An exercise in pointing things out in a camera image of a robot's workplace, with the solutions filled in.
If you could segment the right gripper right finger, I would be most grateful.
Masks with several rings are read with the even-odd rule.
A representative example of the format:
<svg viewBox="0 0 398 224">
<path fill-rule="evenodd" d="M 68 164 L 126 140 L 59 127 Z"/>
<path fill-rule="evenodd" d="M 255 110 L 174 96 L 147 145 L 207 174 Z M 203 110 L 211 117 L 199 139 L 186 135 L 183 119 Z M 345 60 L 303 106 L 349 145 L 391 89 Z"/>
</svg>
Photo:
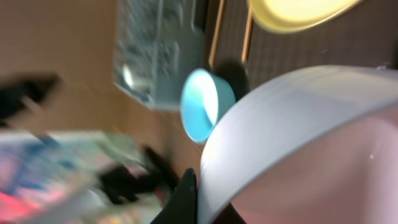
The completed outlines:
<svg viewBox="0 0 398 224">
<path fill-rule="evenodd" d="M 212 224 L 246 224 L 231 203 L 217 214 Z"/>
</svg>

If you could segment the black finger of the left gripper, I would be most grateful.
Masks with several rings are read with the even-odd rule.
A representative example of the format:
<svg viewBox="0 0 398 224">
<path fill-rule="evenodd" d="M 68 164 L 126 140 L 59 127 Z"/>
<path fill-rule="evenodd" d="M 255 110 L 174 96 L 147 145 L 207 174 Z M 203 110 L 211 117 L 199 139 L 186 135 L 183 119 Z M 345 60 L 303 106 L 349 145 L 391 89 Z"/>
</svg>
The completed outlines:
<svg viewBox="0 0 398 224">
<path fill-rule="evenodd" d="M 24 98 L 42 104 L 60 84 L 57 73 L 12 73 L 1 77 L 1 121 L 27 109 Z"/>
</svg>

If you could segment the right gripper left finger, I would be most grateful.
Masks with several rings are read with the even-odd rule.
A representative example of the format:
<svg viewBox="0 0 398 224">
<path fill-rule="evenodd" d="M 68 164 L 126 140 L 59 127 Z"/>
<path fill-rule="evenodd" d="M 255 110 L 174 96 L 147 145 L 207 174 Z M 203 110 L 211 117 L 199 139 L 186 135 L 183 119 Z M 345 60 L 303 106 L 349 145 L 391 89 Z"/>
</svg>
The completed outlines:
<svg viewBox="0 0 398 224">
<path fill-rule="evenodd" d="M 187 169 L 175 188 L 171 199 L 150 224 L 196 224 L 197 177 L 192 168 Z"/>
</svg>

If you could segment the white shallow bowl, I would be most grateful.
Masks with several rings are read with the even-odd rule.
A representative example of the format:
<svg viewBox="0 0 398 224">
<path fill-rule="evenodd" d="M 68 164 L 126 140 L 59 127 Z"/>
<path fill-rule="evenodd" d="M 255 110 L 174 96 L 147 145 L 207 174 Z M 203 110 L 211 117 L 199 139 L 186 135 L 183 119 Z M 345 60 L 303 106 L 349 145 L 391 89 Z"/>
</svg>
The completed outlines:
<svg viewBox="0 0 398 224">
<path fill-rule="evenodd" d="M 322 65 L 239 100 L 201 157 L 198 222 L 397 222 L 397 72 Z"/>
</svg>

